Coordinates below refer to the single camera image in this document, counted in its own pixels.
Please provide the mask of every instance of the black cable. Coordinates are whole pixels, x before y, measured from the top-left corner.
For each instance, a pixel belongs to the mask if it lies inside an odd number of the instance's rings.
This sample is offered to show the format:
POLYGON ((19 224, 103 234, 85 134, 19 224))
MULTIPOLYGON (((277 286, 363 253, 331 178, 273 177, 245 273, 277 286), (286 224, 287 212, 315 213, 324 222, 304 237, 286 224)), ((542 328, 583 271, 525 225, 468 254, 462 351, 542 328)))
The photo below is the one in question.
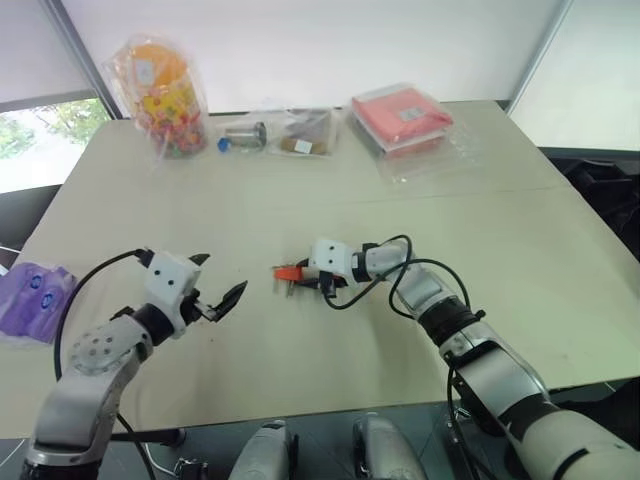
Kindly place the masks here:
POLYGON ((97 267, 92 269, 89 273, 87 273, 82 278, 82 280, 78 282, 78 284, 76 285, 76 288, 74 288, 73 291, 71 292, 71 295, 69 296, 69 300, 67 300, 67 304, 64 306, 64 310, 62 310, 62 313, 60 314, 60 321, 58 322, 58 327, 56 328, 55 340, 53 341, 53 368, 56 374, 56 380, 60 380, 60 377, 62 376, 62 365, 60 362, 60 346, 62 344, 62 331, 64 330, 64 324, 67 321, 69 310, 71 310, 71 305, 73 304, 73 301, 78 296, 78 293, 80 293, 80 290, 82 289, 82 287, 84 287, 85 284, 89 280, 91 280, 91 278, 93 278, 93 276, 96 273, 98 273, 100 270, 124 258, 133 257, 139 252, 140 250, 129 250, 128 252, 121 253, 120 255, 116 255, 115 257, 110 258, 105 262, 102 262, 100 265, 98 265, 97 267))
POLYGON ((391 310, 396 312, 401 317, 410 318, 413 320, 412 315, 409 315, 408 313, 405 313, 402 310, 398 309, 393 303, 393 296, 396 293, 398 285, 400 285, 400 282, 402 281, 402 277, 404 277, 404 274, 407 273, 407 269, 409 268, 409 264, 407 262, 411 260, 411 256, 413 255, 413 243, 411 242, 411 239, 409 238, 408 235, 402 234, 402 235, 396 235, 395 237, 391 237, 389 240, 387 240, 386 242, 383 242, 382 244, 384 245, 385 243, 389 243, 399 239, 403 239, 405 242, 407 242, 407 255, 405 257, 404 263, 402 264, 402 270, 400 270, 400 273, 398 274, 398 278, 396 278, 396 281, 393 282, 393 285, 391 286, 391 290, 389 290, 389 300, 388 300, 389 307, 391 308, 391 310))
POLYGON ((156 474, 153 471, 153 466, 151 465, 151 460, 149 459, 149 455, 147 455, 147 452, 145 452, 144 449, 142 448, 142 443, 140 443, 140 440, 138 440, 138 436, 136 435, 136 432, 133 431, 133 428, 131 428, 131 425, 129 425, 129 422, 127 422, 122 415, 118 414, 116 418, 122 424, 124 429, 127 431, 127 433, 129 434, 129 438, 135 445, 136 450, 138 450, 138 453, 140 454, 140 458, 142 459, 142 463, 144 463, 144 467, 147 469, 147 475, 151 480, 156 480, 156 474))
POLYGON ((464 283, 462 282, 462 279, 458 276, 458 274, 451 267, 449 267, 448 265, 446 265, 446 264, 444 264, 442 262, 439 262, 438 260, 432 260, 430 258, 414 258, 412 260, 408 260, 406 262, 402 262, 402 263, 399 263, 397 265, 394 265, 390 269, 388 269, 385 272, 383 272, 382 275, 374 278, 373 281, 369 285, 367 285, 360 293, 358 293, 355 297, 353 297, 351 300, 349 300, 345 304, 336 305, 326 295, 324 295, 324 301, 327 303, 327 305, 329 305, 334 310, 345 310, 345 309, 353 306, 359 300, 361 300, 362 297, 364 297, 367 293, 369 293, 371 290, 373 290, 389 274, 395 272, 399 268, 402 268, 404 265, 414 265, 416 263, 428 263, 428 264, 431 264, 431 265, 436 265, 436 266, 442 268, 443 270, 446 270, 453 277, 453 279, 456 281, 456 283, 460 287, 460 291, 462 292, 462 296, 464 298, 464 303, 467 305, 467 307, 471 308, 471 301, 469 300, 469 293, 467 292, 467 288, 464 286, 464 283))
MULTIPOLYGON (((129 250, 128 252, 121 253, 120 255, 116 255, 115 257, 102 262, 100 265, 93 268, 89 273, 87 273, 82 278, 82 280, 78 282, 76 287, 73 289, 73 291, 71 292, 71 295, 69 296, 69 300, 67 300, 67 303, 64 309, 62 310, 62 313, 60 314, 60 320, 56 328, 56 336, 53 342, 53 368, 56 375, 56 380, 60 380, 60 377, 62 377, 62 363, 60 361, 60 348, 62 345, 62 332, 64 331, 64 324, 66 323, 67 317, 69 316, 71 305, 73 304, 73 301, 75 300, 75 298, 78 296, 78 293, 80 293, 80 290, 82 289, 82 287, 84 287, 87 284, 87 282, 91 280, 91 278, 93 278, 95 274, 105 269, 109 265, 112 265, 128 257, 139 256, 141 254, 144 254, 144 252, 145 251, 141 249, 129 250)), ((156 480, 156 475, 153 472, 151 461, 149 460, 147 453, 142 448, 142 444, 138 440, 136 433, 133 431, 133 428, 131 428, 131 425, 129 425, 129 422, 127 422, 122 415, 118 414, 116 418, 122 424, 124 429, 127 431, 127 433, 129 434, 129 438, 135 445, 136 450, 138 450, 138 453, 140 454, 140 458, 142 459, 142 462, 144 463, 144 466, 147 470, 147 474, 149 475, 149 478, 151 480, 156 480)))
POLYGON ((467 468, 471 472, 471 476, 474 480, 480 480, 477 470, 480 470, 482 474, 489 480, 498 480, 498 477, 487 467, 482 460, 480 460, 469 448, 469 444, 462 434, 462 429, 456 418, 455 411, 453 409, 453 368, 449 369, 449 375, 447 375, 447 407, 449 409, 449 418, 451 419, 451 426, 453 431, 458 437, 460 449, 462 450, 462 456, 467 463, 467 468))

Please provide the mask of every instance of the plastic bag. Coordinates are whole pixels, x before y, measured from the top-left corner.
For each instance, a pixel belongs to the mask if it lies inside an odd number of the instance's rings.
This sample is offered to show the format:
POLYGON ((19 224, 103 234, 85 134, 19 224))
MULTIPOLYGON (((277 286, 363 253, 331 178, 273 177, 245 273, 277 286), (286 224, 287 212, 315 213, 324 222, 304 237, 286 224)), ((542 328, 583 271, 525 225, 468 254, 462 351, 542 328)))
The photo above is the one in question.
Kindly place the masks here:
POLYGON ((196 88, 194 68, 163 38, 131 37, 107 63, 111 82, 160 157, 186 157, 202 150, 201 116, 207 103, 196 88))
POLYGON ((326 156, 333 152, 338 115, 331 109, 288 110, 290 122, 272 143, 272 151, 295 156, 326 156))
POLYGON ((60 314, 76 285, 62 267, 21 263, 0 277, 1 339, 25 344, 25 337, 52 343, 60 314))
POLYGON ((338 120, 331 109, 250 112, 219 124, 217 145, 221 152, 326 156, 335 148, 338 120))
POLYGON ((353 97, 348 114, 383 178, 413 177, 473 166, 477 138, 440 103, 401 83, 353 97))

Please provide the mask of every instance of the window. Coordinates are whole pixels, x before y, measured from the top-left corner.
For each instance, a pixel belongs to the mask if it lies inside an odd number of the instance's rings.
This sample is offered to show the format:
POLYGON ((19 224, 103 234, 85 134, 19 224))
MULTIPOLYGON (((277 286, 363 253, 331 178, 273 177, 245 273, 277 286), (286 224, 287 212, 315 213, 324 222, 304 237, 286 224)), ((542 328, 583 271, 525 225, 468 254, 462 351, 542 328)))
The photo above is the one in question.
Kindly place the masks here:
POLYGON ((0 114, 0 193, 63 183, 109 120, 97 98, 0 114))

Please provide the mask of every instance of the metal cylinder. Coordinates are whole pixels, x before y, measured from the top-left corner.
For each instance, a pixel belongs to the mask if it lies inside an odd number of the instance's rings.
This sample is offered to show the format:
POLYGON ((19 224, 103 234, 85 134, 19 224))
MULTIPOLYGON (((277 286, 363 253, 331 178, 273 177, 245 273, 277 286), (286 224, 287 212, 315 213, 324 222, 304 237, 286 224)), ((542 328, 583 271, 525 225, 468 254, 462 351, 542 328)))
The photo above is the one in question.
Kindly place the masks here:
POLYGON ((263 148, 267 144, 267 128, 264 123, 256 122, 252 125, 228 127, 224 136, 231 145, 244 148, 263 148))

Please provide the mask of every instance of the white table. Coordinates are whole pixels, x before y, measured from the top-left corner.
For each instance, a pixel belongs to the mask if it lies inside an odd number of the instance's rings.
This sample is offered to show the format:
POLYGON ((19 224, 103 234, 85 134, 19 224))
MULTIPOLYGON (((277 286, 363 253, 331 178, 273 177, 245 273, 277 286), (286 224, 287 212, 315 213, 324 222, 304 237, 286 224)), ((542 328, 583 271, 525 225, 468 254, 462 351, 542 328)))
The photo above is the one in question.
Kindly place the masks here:
MULTIPOLYGON (((444 363, 419 326, 388 309, 388 287, 343 312, 310 290, 274 290, 270 267, 306 257, 319 236, 358 245, 409 234, 418 255, 458 271, 474 307, 549 387, 638 375, 638 263, 495 104, 449 107, 480 140, 477 161, 400 184, 381 178, 348 129, 326 159, 210 147, 154 164, 130 122, 110 122, 20 260, 83 275, 148 245, 210 252, 198 287, 212 302, 249 280, 223 322, 191 326, 143 366, 122 402, 137 429, 445 398, 444 363)), ((65 345, 135 306, 143 275, 129 261, 92 281, 65 345)), ((51 350, 0 347, 0 381, 0 436, 28 435, 53 385, 51 350)))

